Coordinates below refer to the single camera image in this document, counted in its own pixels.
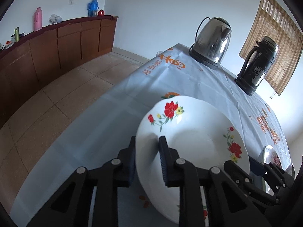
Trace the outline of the green bottle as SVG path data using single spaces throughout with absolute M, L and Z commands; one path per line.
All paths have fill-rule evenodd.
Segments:
M 16 27 L 14 29 L 14 36 L 15 36 L 15 42 L 18 42 L 20 40 L 19 28 L 18 27 Z

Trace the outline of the black thermos flask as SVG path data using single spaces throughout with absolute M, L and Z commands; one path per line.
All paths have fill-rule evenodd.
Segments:
M 265 36 L 247 55 L 240 73 L 235 79 L 236 84 L 248 96 L 252 96 L 264 79 L 266 73 L 275 63 L 278 45 L 270 37 Z

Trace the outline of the light blue printed tablecloth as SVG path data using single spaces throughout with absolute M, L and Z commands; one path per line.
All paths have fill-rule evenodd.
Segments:
M 76 168 L 94 169 L 115 157 L 144 115 L 177 95 L 204 100 L 225 114 L 250 156 L 258 158 L 271 145 L 282 167 L 290 165 L 286 138 L 269 105 L 258 94 L 244 93 L 233 73 L 202 65 L 177 44 L 116 84 L 70 124 L 29 173 L 13 203 L 12 220 L 26 226 Z

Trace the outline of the stainless steel electric kettle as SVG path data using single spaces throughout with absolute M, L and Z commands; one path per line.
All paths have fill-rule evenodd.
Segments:
M 231 40 L 230 24 L 221 17 L 209 19 L 189 49 L 190 56 L 211 69 L 218 69 Z

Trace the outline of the pink thermos bottle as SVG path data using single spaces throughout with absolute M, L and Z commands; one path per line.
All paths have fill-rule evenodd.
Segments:
M 40 7 L 38 7 L 34 13 L 34 31 L 39 31 L 43 26 L 43 12 Z

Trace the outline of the white plate red flowers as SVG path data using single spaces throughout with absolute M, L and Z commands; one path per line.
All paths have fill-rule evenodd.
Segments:
M 165 186 L 158 141 L 196 167 L 219 168 L 231 160 L 246 173 L 250 163 L 244 142 L 232 122 L 206 101 L 175 96 L 156 103 L 144 116 L 136 134 L 136 168 L 152 205 L 167 219 L 179 222 L 179 189 Z

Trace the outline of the brown wooden sideboard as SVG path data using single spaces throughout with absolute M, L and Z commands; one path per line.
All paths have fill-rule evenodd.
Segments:
M 61 75 L 111 52 L 117 19 L 70 19 L 29 33 L 1 51 L 1 125 Z

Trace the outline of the white bowl pink flowers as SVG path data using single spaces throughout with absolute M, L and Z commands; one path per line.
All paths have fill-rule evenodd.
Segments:
M 276 152 L 276 150 L 271 146 L 267 145 L 262 149 L 262 152 L 259 155 L 258 158 L 260 163 L 273 163 L 276 166 L 282 168 L 281 160 Z

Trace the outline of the small red object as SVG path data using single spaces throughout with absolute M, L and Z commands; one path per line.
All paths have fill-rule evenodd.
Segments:
M 104 14 L 105 14 L 104 10 L 99 10 L 98 16 L 104 16 Z

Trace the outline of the crumpled plastic bag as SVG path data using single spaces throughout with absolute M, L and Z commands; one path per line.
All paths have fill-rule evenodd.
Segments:
M 51 25 L 56 25 L 58 23 L 61 23 L 63 21 L 63 19 L 56 15 L 56 14 L 52 14 L 50 17 L 49 17 L 49 22 Z

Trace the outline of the blue thermos jug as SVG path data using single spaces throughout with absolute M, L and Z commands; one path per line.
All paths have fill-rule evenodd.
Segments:
M 88 3 L 87 10 L 88 17 L 96 17 L 99 10 L 98 1 L 92 0 L 90 3 Z

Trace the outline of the white enamel bowl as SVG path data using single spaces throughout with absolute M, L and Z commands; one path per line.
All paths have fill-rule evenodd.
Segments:
M 293 164 L 290 164 L 286 169 L 285 172 L 288 173 L 290 176 L 295 178 L 295 168 Z

